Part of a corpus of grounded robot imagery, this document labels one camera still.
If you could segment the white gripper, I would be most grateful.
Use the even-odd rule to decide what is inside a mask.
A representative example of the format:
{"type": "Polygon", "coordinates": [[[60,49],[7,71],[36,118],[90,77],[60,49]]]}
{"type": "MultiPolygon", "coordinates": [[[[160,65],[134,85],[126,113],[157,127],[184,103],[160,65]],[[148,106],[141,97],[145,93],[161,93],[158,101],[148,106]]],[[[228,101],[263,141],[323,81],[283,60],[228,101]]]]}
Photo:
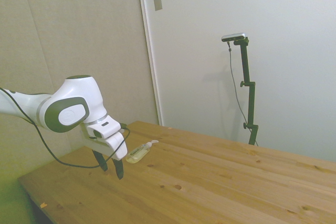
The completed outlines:
{"type": "Polygon", "coordinates": [[[127,146],[121,134],[120,124],[99,123],[99,124],[80,124],[84,135],[84,145],[92,149],[95,159],[100,168],[106,172],[108,165],[103,155],[112,156],[116,175],[119,180],[124,177],[122,159],[127,155],[127,146]]]}

